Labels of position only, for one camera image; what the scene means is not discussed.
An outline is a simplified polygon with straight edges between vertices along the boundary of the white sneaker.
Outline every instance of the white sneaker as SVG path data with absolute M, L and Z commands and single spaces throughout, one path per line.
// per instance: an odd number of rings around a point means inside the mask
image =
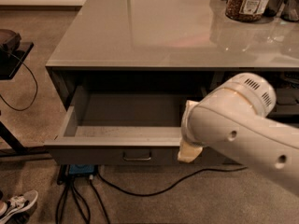
M 36 190 L 30 190 L 23 195 L 7 200 L 7 211 L 0 216 L 0 224 L 7 223 L 7 221 L 17 213 L 29 210 L 36 203 L 37 197 L 38 192 Z

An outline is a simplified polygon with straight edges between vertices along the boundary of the drawer front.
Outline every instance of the drawer front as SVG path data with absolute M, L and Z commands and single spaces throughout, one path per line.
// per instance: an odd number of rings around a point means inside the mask
M 58 164 L 172 165 L 178 148 L 49 147 L 49 152 Z

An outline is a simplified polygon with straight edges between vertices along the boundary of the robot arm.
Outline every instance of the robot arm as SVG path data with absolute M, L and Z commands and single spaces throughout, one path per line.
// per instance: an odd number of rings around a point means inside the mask
M 299 130 L 265 117 L 275 103 L 270 84 L 249 73 L 188 101 L 178 159 L 193 161 L 210 146 L 299 195 Z

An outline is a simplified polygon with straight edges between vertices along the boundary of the baseboard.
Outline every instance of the baseboard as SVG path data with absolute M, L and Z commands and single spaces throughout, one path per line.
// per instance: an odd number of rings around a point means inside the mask
M 79 11 L 82 6 L 0 5 L 0 10 Z

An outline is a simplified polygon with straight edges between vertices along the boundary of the glass jar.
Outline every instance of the glass jar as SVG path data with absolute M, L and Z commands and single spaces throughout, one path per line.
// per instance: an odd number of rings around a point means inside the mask
M 228 0 L 225 14 L 237 21 L 259 20 L 269 0 Z
M 299 21 L 299 0 L 287 0 L 281 13 L 281 19 L 285 21 Z
M 265 8 L 264 15 L 266 17 L 274 17 L 278 14 L 281 5 L 285 0 L 269 0 L 267 7 Z

